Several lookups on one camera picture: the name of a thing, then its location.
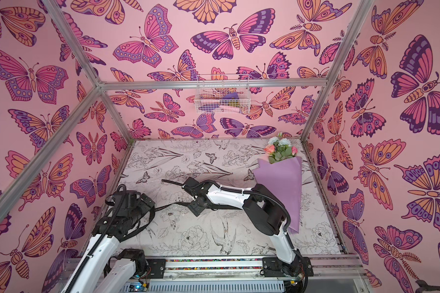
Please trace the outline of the black printed ribbon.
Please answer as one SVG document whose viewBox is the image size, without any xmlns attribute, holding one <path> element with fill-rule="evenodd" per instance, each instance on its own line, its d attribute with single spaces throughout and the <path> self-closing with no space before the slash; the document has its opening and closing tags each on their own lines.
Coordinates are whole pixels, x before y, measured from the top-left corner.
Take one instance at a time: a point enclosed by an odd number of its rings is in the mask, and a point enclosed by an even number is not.
<svg viewBox="0 0 440 293">
<path fill-rule="evenodd" d="M 190 203 L 185 203 L 185 202 L 174 202 L 174 203 L 170 203 L 168 205 L 164 205 L 164 206 L 160 206 L 160 207 L 154 207 L 151 206 L 149 209 L 149 221 L 143 225 L 143 226 L 139 226 L 138 228 L 133 230 L 130 233 L 127 234 L 120 234 L 119 232 L 117 233 L 113 233 L 111 234 L 111 231 L 108 232 L 109 236 L 115 236 L 119 242 L 124 242 L 127 241 L 133 237 L 135 237 L 137 234 L 141 233 L 142 231 L 144 231 L 154 220 L 155 218 L 155 214 L 158 211 L 162 211 L 172 205 L 180 205 L 183 207 L 188 208 L 196 217 L 199 216 L 204 210 L 206 209 L 210 209 L 212 211 L 214 210 L 219 210 L 219 209 L 226 209 L 226 210 L 240 210 L 240 208 L 236 208 L 234 206 L 229 206 L 229 205 L 217 205 L 217 204 L 213 204 L 213 203 L 208 203 L 207 199 L 202 199 L 200 197 L 198 197 L 196 200 L 190 202 Z"/>
</svg>

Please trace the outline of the orange pink fake rose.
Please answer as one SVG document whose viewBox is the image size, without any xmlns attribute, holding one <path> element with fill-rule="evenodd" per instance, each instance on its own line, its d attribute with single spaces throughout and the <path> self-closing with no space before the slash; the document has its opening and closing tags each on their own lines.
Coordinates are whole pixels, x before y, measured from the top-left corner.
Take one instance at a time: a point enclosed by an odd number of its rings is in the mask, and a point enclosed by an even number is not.
<svg viewBox="0 0 440 293">
<path fill-rule="evenodd" d="M 276 151 L 276 147 L 273 144 L 271 144 L 271 145 L 267 145 L 264 150 L 267 155 L 272 155 Z"/>
</svg>

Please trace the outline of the purple pink wrapping paper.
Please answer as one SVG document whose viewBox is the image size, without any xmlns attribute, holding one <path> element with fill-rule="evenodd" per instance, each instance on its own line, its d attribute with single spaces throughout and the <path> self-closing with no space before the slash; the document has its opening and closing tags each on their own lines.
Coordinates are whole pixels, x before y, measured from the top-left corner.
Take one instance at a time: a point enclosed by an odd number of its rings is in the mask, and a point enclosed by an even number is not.
<svg viewBox="0 0 440 293">
<path fill-rule="evenodd" d="M 297 156 L 270 164 L 258 159 L 258 168 L 253 170 L 257 183 L 264 185 L 286 207 L 292 234 L 298 234 L 300 228 L 302 195 L 302 159 Z"/>
</svg>

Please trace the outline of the white fake flower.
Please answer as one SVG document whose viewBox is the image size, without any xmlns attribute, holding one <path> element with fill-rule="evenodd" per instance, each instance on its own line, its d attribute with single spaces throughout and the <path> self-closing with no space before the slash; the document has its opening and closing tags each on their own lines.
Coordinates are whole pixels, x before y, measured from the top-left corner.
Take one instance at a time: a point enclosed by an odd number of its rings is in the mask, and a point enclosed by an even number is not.
<svg viewBox="0 0 440 293">
<path fill-rule="evenodd" d="M 270 138 L 268 144 L 274 146 L 290 147 L 292 146 L 290 138 L 292 138 L 292 135 L 289 133 L 279 133 L 278 135 Z"/>
</svg>

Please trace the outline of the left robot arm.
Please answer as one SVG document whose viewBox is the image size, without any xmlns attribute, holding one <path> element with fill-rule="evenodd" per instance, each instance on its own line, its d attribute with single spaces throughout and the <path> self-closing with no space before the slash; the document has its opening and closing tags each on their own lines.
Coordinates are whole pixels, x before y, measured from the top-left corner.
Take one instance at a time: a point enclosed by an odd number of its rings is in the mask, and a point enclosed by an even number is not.
<svg viewBox="0 0 440 293">
<path fill-rule="evenodd" d="M 155 216 L 155 202 L 124 185 L 105 200 L 108 210 L 92 231 L 92 237 L 63 293 L 117 293 L 132 277 L 146 277 L 149 263 L 143 249 L 123 249 L 120 245 L 142 232 L 147 226 L 140 221 L 148 214 Z"/>
</svg>

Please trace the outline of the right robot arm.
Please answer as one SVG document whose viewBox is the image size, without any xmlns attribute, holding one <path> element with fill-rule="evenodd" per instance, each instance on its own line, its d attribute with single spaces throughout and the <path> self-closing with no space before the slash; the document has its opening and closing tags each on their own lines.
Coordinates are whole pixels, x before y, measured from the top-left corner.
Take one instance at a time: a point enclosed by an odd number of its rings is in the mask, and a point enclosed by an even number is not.
<svg viewBox="0 0 440 293">
<path fill-rule="evenodd" d="M 310 259 L 294 247 L 288 234 L 290 213 L 264 185 L 243 189 L 189 177 L 181 187 L 194 199 L 188 208 L 195 216 L 200 216 L 205 209 L 239 209 L 259 232 L 270 238 L 276 256 L 263 260 L 262 275 L 298 281 L 314 276 Z"/>
</svg>

